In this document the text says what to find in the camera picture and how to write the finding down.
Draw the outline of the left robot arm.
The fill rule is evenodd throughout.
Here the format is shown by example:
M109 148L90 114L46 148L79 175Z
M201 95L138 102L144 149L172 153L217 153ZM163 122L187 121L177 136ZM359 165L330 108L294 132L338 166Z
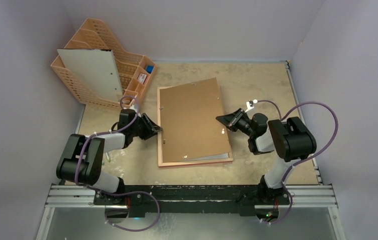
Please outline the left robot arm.
M103 155L127 148L136 137L147 140L161 131L162 128L145 113L123 109L109 131L90 136L70 135L58 162L56 176L104 192L112 204L121 204L126 197L124 181L102 170Z

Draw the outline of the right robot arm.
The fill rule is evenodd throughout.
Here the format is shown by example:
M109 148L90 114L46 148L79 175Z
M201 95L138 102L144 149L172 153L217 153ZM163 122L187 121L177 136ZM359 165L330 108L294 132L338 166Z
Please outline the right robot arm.
M295 163L316 152L315 137L299 117L290 117L286 121L269 120L262 113L249 117L244 110L238 109L219 115L216 120L232 132L246 134L249 151L254 155L276 152L272 168L258 184L257 196L265 204L283 195L284 182Z

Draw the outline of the white red small box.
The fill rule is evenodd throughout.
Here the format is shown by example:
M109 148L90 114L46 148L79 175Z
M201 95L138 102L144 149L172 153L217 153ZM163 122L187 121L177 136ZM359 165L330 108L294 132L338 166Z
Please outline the white red small box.
M144 84L145 80L147 79L147 74L140 73L137 80L139 83Z

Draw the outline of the orange plastic file organizer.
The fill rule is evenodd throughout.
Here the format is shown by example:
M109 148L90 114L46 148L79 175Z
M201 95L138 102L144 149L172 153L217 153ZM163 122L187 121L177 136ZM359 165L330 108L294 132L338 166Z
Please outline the orange plastic file organizer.
M108 25L95 18L87 18L57 53L51 68L72 95L110 109L142 103L157 69L146 55L124 50Z

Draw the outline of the blue item in organizer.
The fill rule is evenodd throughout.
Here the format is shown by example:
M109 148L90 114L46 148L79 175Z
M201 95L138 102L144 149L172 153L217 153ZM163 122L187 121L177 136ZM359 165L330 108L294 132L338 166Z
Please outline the blue item in organizer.
M153 65L147 65L145 70L146 70L146 72L151 74L154 70L154 66Z

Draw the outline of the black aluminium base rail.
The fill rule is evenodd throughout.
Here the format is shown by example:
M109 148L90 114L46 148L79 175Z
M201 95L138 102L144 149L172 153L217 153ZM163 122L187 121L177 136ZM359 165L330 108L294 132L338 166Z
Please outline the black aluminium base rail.
M276 218L288 208L337 206L333 188L324 185L290 185L278 196L259 196L256 185L127 185L129 196L108 196L75 185L51 187L49 208L98 208L143 218L147 213L238 214Z

